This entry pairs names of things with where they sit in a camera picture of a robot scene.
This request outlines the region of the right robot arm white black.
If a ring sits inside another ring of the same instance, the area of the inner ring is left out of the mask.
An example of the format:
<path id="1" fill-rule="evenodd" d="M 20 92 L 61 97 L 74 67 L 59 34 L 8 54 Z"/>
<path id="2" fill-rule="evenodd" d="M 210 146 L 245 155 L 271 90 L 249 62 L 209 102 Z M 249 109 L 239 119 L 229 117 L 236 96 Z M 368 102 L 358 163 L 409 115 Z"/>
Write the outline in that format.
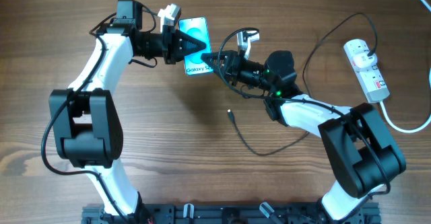
<path id="1" fill-rule="evenodd" d="M 277 50 L 261 64 L 243 50 L 207 52 L 201 60 L 230 88 L 237 83 L 266 91 L 261 95 L 273 121 L 321 138 L 335 183 L 320 200 L 321 212 L 333 223 L 353 217 L 372 197 L 391 191 L 391 181 L 406 160 L 376 108 L 334 106 L 312 99 L 296 85 L 293 55 Z"/>

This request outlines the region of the white USB charger plug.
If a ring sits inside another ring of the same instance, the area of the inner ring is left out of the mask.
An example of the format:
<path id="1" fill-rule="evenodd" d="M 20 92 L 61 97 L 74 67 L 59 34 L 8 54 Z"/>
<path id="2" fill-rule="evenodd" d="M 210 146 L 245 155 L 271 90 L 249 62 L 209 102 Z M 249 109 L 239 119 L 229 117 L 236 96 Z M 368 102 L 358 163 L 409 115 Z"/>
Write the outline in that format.
<path id="1" fill-rule="evenodd" d="M 355 54 L 351 59 L 351 64 L 353 67 L 353 70 L 360 72 L 360 71 L 366 71 L 371 66 L 374 66 L 377 64 L 378 59 L 375 54 L 368 55 L 367 52 L 361 52 L 359 54 Z"/>

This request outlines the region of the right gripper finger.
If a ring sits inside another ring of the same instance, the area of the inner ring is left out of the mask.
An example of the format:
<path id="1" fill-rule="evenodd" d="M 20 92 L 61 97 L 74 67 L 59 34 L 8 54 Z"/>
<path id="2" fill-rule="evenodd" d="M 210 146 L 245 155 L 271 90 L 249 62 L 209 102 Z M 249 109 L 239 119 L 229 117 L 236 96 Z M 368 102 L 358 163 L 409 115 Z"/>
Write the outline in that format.
<path id="1" fill-rule="evenodd" d="M 236 51 L 223 50 L 220 54 L 218 52 L 203 53 L 201 60 L 211 69 L 227 69 L 236 57 Z"/>
<path id="2" fill-rule="evenodd" d="M 232 80 L 230 69 L 232 68 L 232 63 L 225 61 L 206 61 L 205 62 L 213 72 L 220 78 L 227 82 Z"/>

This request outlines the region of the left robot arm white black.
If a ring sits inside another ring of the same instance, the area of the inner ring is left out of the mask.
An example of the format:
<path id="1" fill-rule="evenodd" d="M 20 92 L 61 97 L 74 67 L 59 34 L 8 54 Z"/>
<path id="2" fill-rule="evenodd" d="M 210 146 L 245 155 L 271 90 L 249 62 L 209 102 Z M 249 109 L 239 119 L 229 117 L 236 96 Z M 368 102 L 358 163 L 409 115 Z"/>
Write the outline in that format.
<path id="1" fill-rule="evenodd" d="M 104 202 L 97 221 L 154 221 L 123 167 L 123 130 L 112 96 L 125 67 L 139 57 L 174 65 L 206 47 L 176 29 L 180 14 L 173 3 L 154 13 L 136 0 L 118 0 L 116 12 L 89 31 L 96 44 L 83 71 L 48 99 L 51 119 L 42 137 L 42 161 L 51 172 L 66 174 L 48 162 L 46 144 L 53 132 L 59 157 L 70 161 L 73 175 L 86 175 Z"/>

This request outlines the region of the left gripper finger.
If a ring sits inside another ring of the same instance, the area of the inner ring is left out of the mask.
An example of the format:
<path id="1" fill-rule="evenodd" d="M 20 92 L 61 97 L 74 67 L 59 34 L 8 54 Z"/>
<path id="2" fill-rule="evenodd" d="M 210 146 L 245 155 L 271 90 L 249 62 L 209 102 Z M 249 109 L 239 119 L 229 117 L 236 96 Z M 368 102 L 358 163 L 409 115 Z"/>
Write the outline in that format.
<path id="1" fill-rule="evenodd" d="M 206 43 L 176 29 L 174 48 L 177 51 L 200 51 L 206 49 Z"/>
<path id="2" fill-rule="evenodd" d="M 201 55 L 203 53 L 206 53 L 206 50 L 200 50 L 198 52 L 194 52 L 192 54 L 189 54 L 187 56 L 185 56 L 185 62 L 186 63 L 202 63 L 202 59 L 201 59 Z"/>

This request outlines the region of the blue Galaxy smartphone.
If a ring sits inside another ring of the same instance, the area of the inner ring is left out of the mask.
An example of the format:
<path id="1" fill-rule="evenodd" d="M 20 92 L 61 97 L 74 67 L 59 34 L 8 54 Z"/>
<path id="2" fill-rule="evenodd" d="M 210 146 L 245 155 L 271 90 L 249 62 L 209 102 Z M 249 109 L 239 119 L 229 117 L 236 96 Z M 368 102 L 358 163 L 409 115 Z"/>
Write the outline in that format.
<path id="1" fill-rule="evenodd" d="M 179 21 L 179 30 L 189 36 L 183 41 L 183 47 L 189 52 L 184 57 L 185 73 L 188 76 L 212 73 L 213 69 L 201 59 L 203 53 L 211 52 L 206 18 L 182 19 Z"/>

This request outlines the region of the white power strip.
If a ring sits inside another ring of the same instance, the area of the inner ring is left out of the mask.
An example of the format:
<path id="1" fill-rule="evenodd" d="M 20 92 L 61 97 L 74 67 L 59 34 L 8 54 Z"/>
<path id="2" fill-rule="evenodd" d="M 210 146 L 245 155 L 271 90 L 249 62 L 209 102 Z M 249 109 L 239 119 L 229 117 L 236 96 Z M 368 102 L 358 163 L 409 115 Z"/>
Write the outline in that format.
<path id="1" fill-rule="evenodd" d="M 346 42 L 343 49 L 351 66 L 351 59 L 355 54 L 370 52 L 367 43 L 361 39 L 353 39 Z M 385 83 L 377 64 L 371 66 L 366 71 L 357 72 L 353 70 L 353 72 L 360 83 L 368 103 L 379 103 L 390 95 L 387 84 Z"/>

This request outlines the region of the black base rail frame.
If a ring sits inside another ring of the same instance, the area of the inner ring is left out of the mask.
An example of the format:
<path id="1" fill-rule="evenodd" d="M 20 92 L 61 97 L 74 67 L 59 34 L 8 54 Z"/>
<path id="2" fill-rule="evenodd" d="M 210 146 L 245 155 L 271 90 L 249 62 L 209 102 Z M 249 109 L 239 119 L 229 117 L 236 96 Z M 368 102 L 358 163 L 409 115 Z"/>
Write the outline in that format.
<path id="1" fill-rule="evenodd" d="M 316 202 L 271 204 L 272 217 L 259 210 L 259 205 L 203 206 L 185 204 L 147 204 L 153 219 L 146 223 L 337 223 L 330 222 Z M 81 223 L 124 223 L 120 217 L 104 212 L 103 206 L 83 208 Z M 382 218 L 377 203 L 366 203 L 343 223 L 380 224 Z"/>

